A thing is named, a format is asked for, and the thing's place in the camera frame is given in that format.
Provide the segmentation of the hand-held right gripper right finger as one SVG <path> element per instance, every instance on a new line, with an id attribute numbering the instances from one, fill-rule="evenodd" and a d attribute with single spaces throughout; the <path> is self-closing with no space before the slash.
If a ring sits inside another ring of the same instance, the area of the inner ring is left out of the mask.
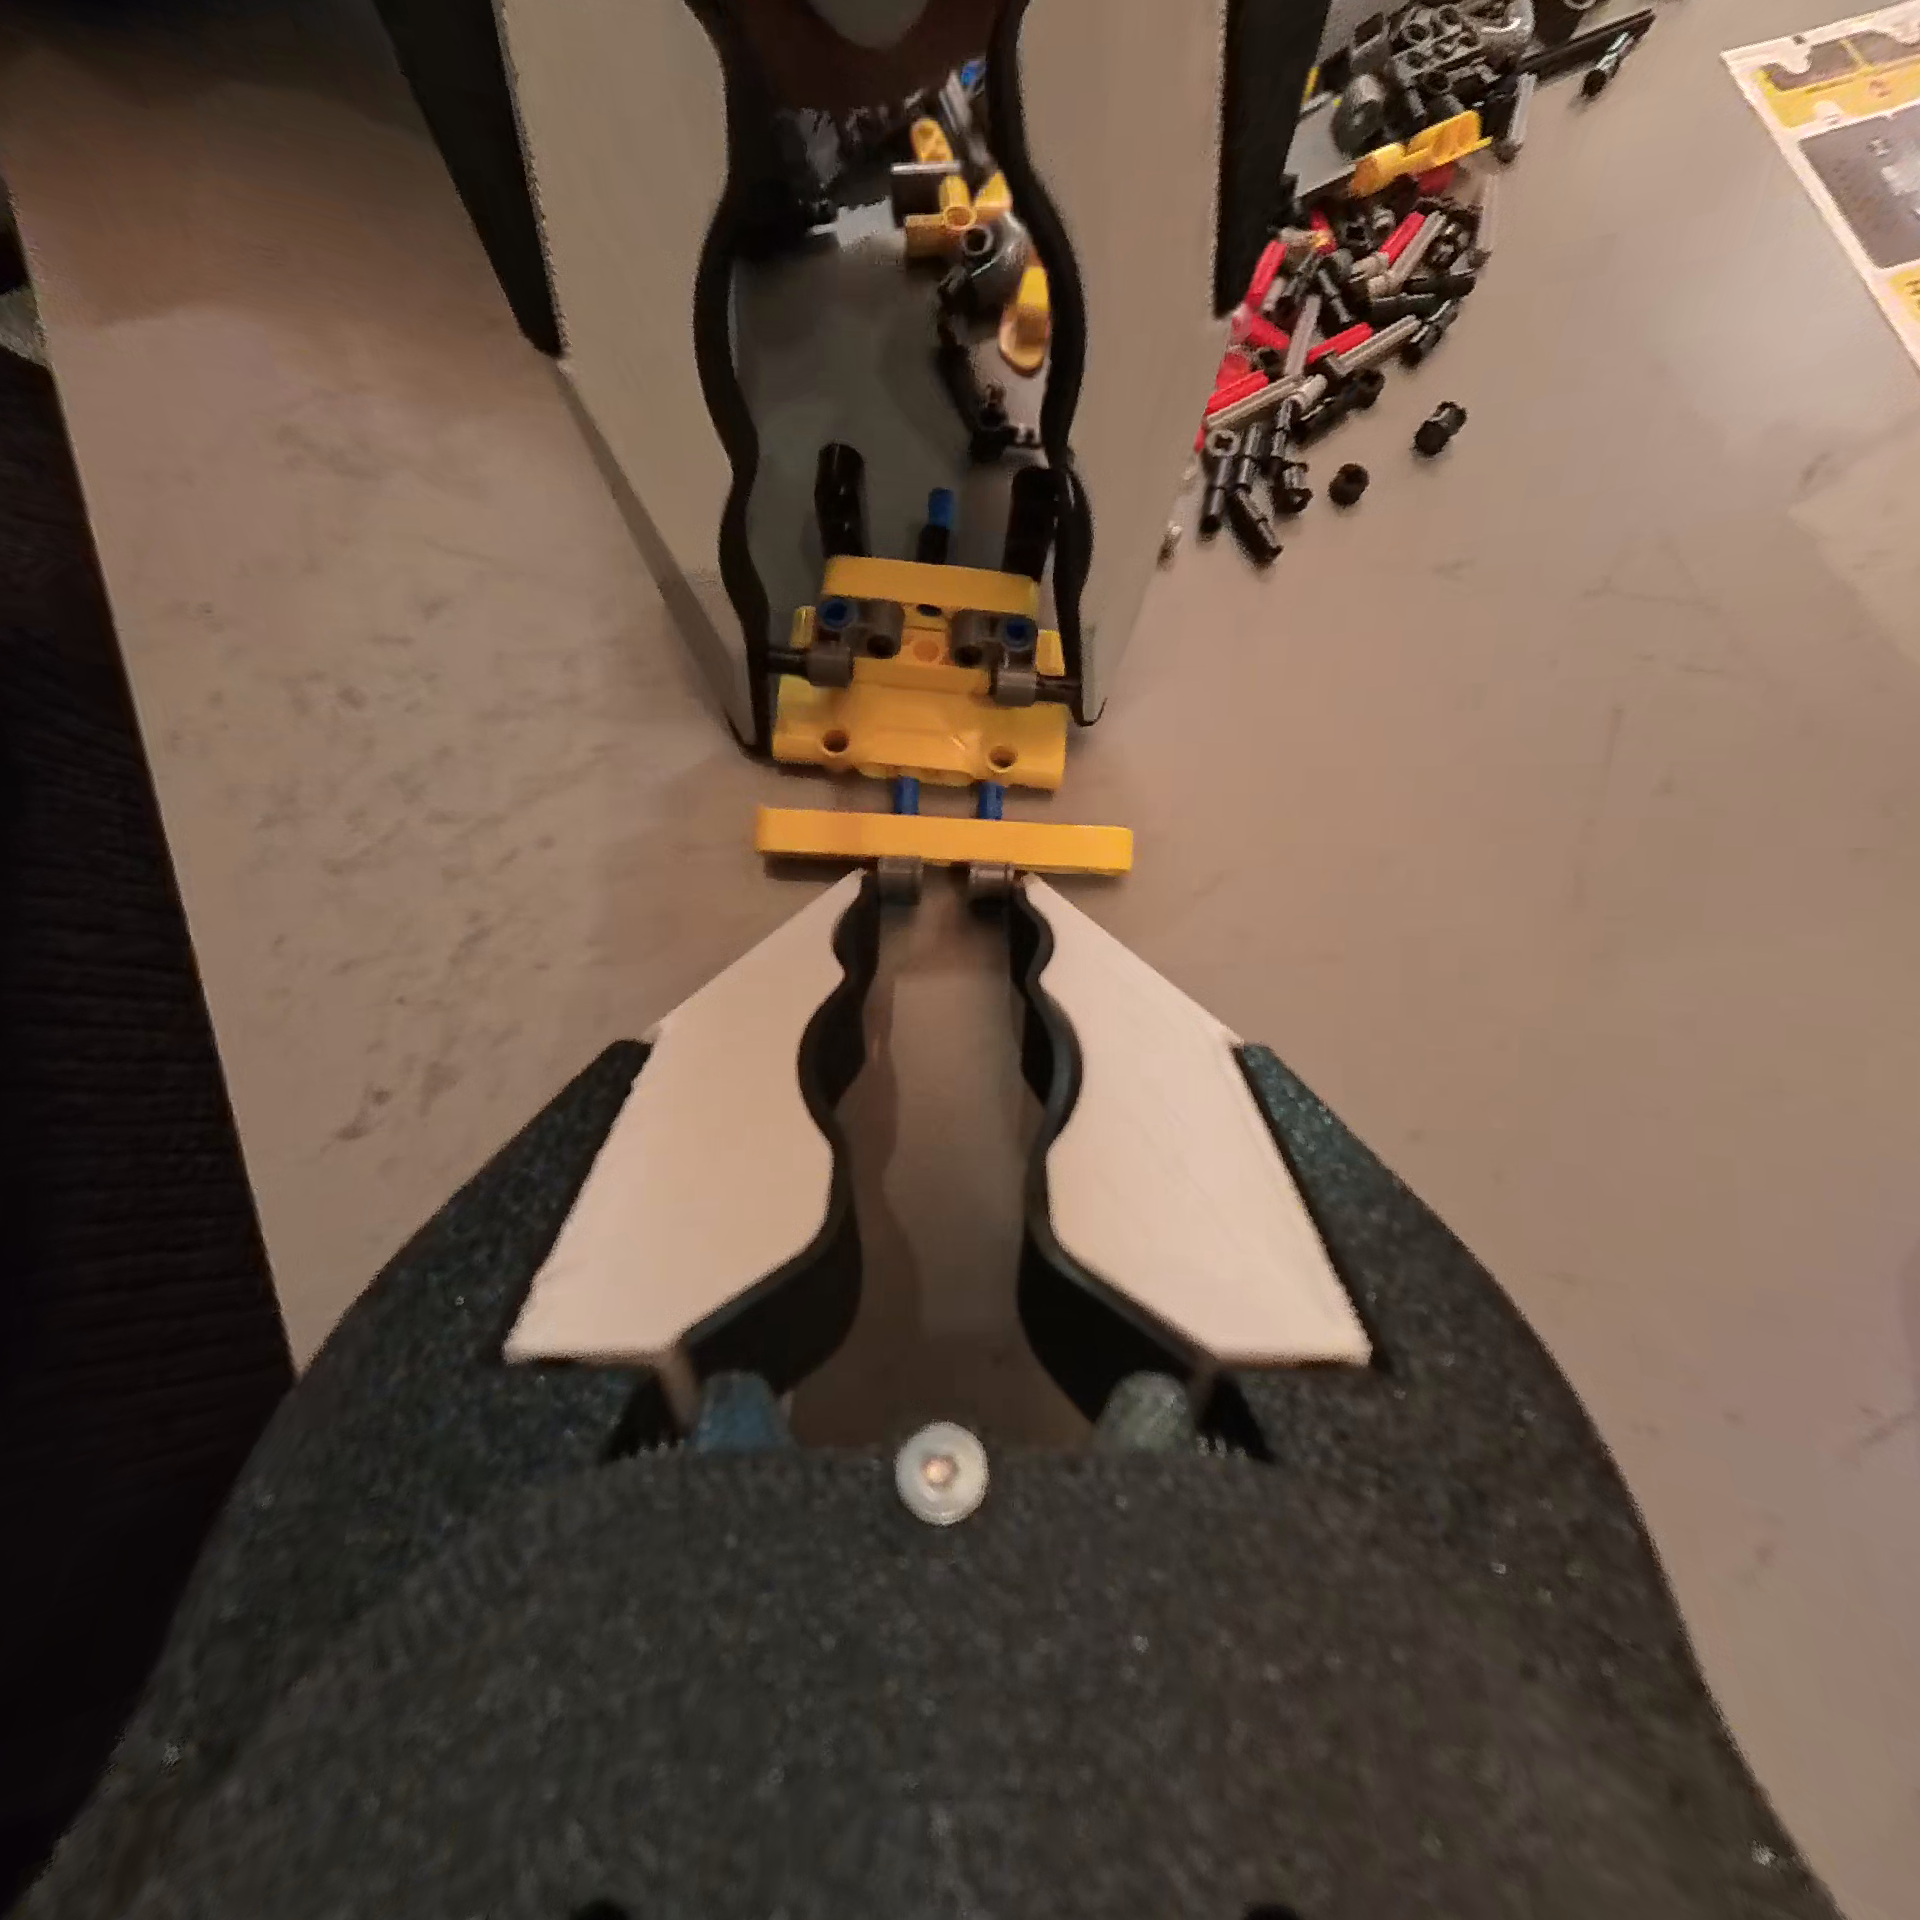
<path id="1" fill-rule="evenodd" d="M 1210 1405 L 1227 1373 L 1369 1366 L 1239 1035 L 1038 875 L 1007 925 L 1041 1108 L 1018 1309 L 1045 1373 L 1104 1411 L 1135 1373 Z"/>

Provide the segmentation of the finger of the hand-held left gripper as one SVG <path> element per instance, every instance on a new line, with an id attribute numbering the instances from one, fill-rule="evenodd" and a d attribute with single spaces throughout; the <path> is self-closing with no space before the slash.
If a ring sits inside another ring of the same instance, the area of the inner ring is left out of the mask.
<path id="1" fill-rule="evenodd" d="M 1092 724 L 1155 579 L 1212 390 L 1227 3 L 1003 3 L 999 166 L 1050 281 L 1050 591 Z"/>
<path id="2" fill-rule="evenodd" d="M 501 3 L 562 380 L 732 733 L 761 752 L 754 421 L 733 369 L 729 40 L 707 3 Z"/>

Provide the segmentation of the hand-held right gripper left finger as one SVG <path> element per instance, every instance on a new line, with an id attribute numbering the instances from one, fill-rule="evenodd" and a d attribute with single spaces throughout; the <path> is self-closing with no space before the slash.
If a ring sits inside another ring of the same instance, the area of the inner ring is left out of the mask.
<path id="1" fill-rule="evenodd" d="M 506 1360 L 638 1364 L 689 1411 L 707 1376 L 787 1393 L 846 1344 L 861 1252 L 834 1108 L 880 924 L 848 872 L 652 1022 Z"/>

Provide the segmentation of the pile of toy building parts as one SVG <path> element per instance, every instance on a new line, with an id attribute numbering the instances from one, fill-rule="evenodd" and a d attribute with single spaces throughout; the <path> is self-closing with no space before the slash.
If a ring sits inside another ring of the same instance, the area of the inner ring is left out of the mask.
<path id="1" fill-rule="evenodd" d="M 964 49 L 923 80 L 887 84 L 880 101 L 780 105 L 780 217 L 806 233 L 827 197 L 871 186 L 894 162 L 894 208 L 907 256 L 942 260 L 934 305 L 934 369 L 946 390 L 974 472 L 1010 476 L 1007 567 L 1050 557 L 1056 484 L 1041 477 L 1045 442 L 1015 413 L 1003 384 L 976 369 L 988 318 L 999 358 L 1034 380 L 1056 343 L 1056 304 L 1045 288 L 1032 222 L 1015 213 L 995 153 L 988 28 L 1003 3 L 937 3 L 937 22 L 971 28 Z M 1498 162 L 1522 147 L 1537 84 L 1589 59 L 1583 89 L 1608 86 L 1655 13 L 1604 3 L 1362 3 L 1347 32 L 1303 74 L 1290 147 L 1269 157 L 1282 123 L 1281 84 L 1239 74 L 1224 135 L 1229 186 L 1217 263 L 1229 296 L 1229 345 L 1210 407 L 1235 407 L 1285 380 L 1331 380 L 1331 402 L 1272 402 L 1246 421 L 1202 421 L 1199 443 L 1311 442 L 1380 390 L 1379 369 L 1347 369 L 1370 341 L 1402 327 L 1419 362 L 1472 293 L 1490 213 L 1451 213 L 1470 238 L 1442 238 L 1448 177 L 1483 143 Z"/>

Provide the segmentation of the yellow toy beam with holes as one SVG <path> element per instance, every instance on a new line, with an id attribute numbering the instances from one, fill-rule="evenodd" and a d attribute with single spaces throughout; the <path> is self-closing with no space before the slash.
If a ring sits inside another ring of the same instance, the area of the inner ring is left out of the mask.
<path id="1" fill-rule="evenodd" d="M 754 851 L 837 863 L 921 857 L 937 870 L 996 866 L 1107 879 L 1131 872 L 1135 835 L 1117 825 L 761 805 L 754 811 Z"/>

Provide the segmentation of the small yellow toy subassembly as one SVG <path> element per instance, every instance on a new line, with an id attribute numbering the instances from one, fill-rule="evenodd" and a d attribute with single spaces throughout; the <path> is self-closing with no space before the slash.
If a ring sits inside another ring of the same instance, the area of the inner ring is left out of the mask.
<path id="1" fill-rule="evenodd" d="M 914 557 L 876 557 L 864 460 L 822 443 L 824 570 L 763 649 L 772 754 L 871 781 L 1056 790 L 1078 677 L 1045 615 L 1056 477 L 1022 467 L 999 567 L 953 563 L 955 496 L 930 491 Z"/>

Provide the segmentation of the yellow grey sticker sheet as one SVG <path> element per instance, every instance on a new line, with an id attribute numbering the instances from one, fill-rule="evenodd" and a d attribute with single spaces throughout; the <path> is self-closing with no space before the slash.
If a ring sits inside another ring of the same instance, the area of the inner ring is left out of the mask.
<path id="1" fill-rule="evenodd" d="M 1722 65 L 1918 359 L 1918 3 L 1756 40 Z"/>

